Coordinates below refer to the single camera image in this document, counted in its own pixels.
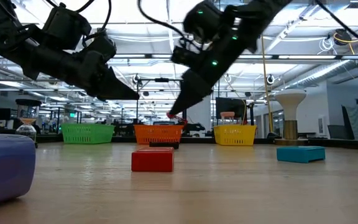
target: orange basket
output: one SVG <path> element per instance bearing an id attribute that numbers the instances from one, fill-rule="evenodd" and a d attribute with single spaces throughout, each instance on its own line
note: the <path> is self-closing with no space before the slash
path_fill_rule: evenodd
<path id="1" fill-rule="evenodd" d="M 184 125 L 143 125 L 135 124 L 135 135 L 138 144 L 150 142 L 180 142 Z"/>

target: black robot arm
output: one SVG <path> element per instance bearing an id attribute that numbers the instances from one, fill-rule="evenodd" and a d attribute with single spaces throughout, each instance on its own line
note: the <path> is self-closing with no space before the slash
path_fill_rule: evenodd
<path id="1" fill-rule="evenodd" d="M 172 62 L 189 69 L 182 76 L 181 92 L 169 114 L 177 114 L 210 95 L 213 85 L 243 51 L 257 50 L 257 40 L 265 28 L 290 2 L 254 0 L 244 6 L 228 6 L 224 12 L 209 1 L 196 5 L 183 21 L 184 30 L 210 45 L 200 53 L 179 46 L 173 51 Z M 240 24 L 233 28 L 237 17 Z"/>
<path id="2" fill-rule="evenodd" d="M 116 45 L 105 30 L 80 52 L 75 50 L 91 26 L 78 12 L 64 4 L 54 7 L 42 29 L 23 26 L 11 0 L 0 0 L 0 55 L 20 65 L 23 74 L 35 80 L 39 73 L 84 89 L 100 100 L 137 100 L 139 95 L 120 82 L 106 64 L 116 54 Z"/>

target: teal block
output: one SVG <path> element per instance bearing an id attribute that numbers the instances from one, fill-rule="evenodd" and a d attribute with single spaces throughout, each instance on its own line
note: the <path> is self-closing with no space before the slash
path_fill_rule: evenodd
<path id="1" fill-rule="evenodd" d="M 309 163 L 325 160 L 326 151 L 321 146 L 287 146 L 277 148 L 277 160 L 286 162 Z"/>

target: yellow basket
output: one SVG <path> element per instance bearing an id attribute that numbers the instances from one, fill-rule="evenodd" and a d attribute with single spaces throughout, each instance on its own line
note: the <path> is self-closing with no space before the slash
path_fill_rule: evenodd
<path id="1" fill-rule="evenodd" d="M 221 146 L 253 146 L 256 125 L 218 125 L 214 127 L 216 143 Z"/>

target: red cube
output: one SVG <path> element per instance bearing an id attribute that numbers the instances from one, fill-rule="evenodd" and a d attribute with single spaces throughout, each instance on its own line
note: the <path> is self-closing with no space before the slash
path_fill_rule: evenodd
<path id="1" fill-rule="evenodd" d="M 132 153 L 133 172 L 172 172 L 173 149 L 145 147 Z"/>

